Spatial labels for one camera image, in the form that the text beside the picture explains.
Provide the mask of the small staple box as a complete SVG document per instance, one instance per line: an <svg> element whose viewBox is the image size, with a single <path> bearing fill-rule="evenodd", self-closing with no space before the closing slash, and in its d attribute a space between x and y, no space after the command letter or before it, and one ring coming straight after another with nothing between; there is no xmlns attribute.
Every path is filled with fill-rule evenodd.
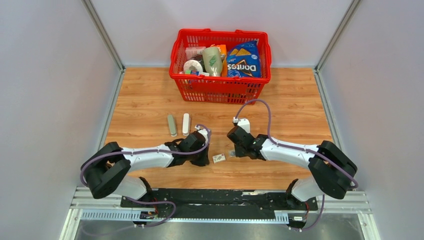
<svg viewBox="0 0 424 240"><path fill-rule="evenodd" d="M213 163L217 164L226 160L225 154L221 153L212 157Z"/></svg>

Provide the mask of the greenish white stapler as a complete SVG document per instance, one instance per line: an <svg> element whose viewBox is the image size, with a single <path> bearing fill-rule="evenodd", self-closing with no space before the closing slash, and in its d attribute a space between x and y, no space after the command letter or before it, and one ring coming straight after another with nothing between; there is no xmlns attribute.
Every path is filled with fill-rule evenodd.
<svg viewBox="0 0 424 240"><path fill-rule="evenodd" d="M177 126L175 122L175 118L172 114L167 116L167 123L169 128L169 133L172 137L176 137L178 135Z"/></svg>

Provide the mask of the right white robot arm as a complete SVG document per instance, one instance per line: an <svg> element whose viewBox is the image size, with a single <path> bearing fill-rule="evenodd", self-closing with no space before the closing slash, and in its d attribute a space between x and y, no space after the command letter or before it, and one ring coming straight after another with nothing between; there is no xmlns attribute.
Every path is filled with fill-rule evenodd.
<svg viewBox="0 0 424 240"><path fill-rule="evenodd" d="M331 141L301 145L265 134L253 136L241 126L234 126L227 137L238 158L280 161L310 171L310 177L295 179L286 189L285 202L291 209L299 209L307 200L321 195L341 200L348 190L358 186L354 181L357 166Z"/></svg>

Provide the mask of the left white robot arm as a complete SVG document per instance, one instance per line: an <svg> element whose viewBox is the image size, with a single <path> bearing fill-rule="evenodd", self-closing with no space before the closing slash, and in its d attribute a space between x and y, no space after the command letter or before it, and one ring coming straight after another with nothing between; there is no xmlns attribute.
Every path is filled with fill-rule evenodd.
<svg viewBox="0 0 424 240"><path fill-rule="evenodd" d="M200 129L185 138L147 148L127 148L116 141L109 142L82 164L81 183L89 188L94 199L115 194L133 199L140 207L148 207L153 194L147 181L130 177L128 173L176 167L186 162L205 167L209 164L210 135L208 130Z"/></svg>

